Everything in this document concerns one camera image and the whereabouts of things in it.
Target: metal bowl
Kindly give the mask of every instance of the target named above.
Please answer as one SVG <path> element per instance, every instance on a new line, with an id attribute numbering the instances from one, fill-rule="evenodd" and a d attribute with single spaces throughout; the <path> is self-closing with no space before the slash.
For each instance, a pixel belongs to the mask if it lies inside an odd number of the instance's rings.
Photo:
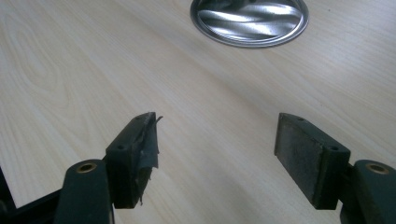
<path id="1" fill-rule="evenodd" d="M 266 48 L 297 37 L 308 24 L 308 8 L 303 0 L 194 0 L 191 19 L 223 44 Z"/>

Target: black clamp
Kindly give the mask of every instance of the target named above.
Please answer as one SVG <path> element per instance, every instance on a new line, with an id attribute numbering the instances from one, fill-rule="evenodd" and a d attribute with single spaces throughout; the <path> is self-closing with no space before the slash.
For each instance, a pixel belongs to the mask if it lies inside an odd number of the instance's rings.
<path id="1" fill-rule="evenodd" d="M 158 168 L 154 112 L 135 117 L 106 149 L 102 160 L 71 166 L 61 189 L 16 208 L 3 173 L 0 178 L 0 223 L 114 223 L 116 208 L 142 201 L 153 167 Z"/>
<path id="2" fill-rule="evenodd" d="M 350 150 L 308 120 L 280 114 L 275 155 L 316 209 L 343 203 L 343 224 L 396 221 L 396 172 L 378 161 L 348 164 Z"/>

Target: wooden table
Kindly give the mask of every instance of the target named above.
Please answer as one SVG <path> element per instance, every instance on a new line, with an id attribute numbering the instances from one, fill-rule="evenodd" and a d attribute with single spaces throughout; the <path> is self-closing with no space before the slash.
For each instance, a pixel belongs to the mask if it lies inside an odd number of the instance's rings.
<path id="1" fill-rule="evenodd" d="M 17 206 L 101 159 L 156 111 L 160 169 L 116 223 L 339 223 L 274 156 L 277 116 L 302 116 L 396 167 L 396 2 L 306 0 L 307 29 L 276 48 L 203 36 L 191 0 L 0 0 L 0 164 Z"/>

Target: black plastic part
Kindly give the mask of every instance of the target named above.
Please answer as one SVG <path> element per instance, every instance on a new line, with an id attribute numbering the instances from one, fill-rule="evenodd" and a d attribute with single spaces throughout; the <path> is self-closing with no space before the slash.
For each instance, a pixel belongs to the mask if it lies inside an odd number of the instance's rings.
<path id="1" fill-rule="evenodd" d="M 116 208 L 134 208 L 151 168 L 158 168 L 157 121 L 154 112 L 135 117 L 106 149 L 104 161 Z"/>
<path id="2" fill-rule="evenodd" d="M 9 191 L 6 178 L 0 167 L 0 217 L 3 217 L 8 211 L 15 210 L 15 203 Z"/>
<path id="3" fill-rule="evenodd" d="M 353 188 L 367 224 L 396 222 L 396 172 L 377 161 L 357 161 Z"/>
<path id="4" fill-rule="evenodd" d="M 60 194 L 61 191 L 57 190 L 16 210 L 9 211 L 5 223 L 52 223 Z"/>
<path id="5" fill-rule="evenodd" d="M 103 161 L 82 161 L 67 170 L 54 223 L 114 223 Z"/>
<path id="6" fill-rule="evenodd" d="M 316 209 L 335 209 L 349 149 L 308 120 L 281 113 L 275 155 Z"/>

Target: wood grain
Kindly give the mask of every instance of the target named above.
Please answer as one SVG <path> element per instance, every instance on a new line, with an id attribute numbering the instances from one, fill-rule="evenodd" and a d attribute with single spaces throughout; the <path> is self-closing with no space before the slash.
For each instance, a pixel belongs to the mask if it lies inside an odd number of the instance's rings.
<path id="1" fill-rule="evenodd" d="M 195 29 L 191 1 L 0 0 L 0 164 L 17 206 L 156 111 L 160 169 L 117 223 L 339 223 L 274 156 L 277 115 L 396 167 L 396 3 L 305 2 L 297 39 L 236 49 Z"/>

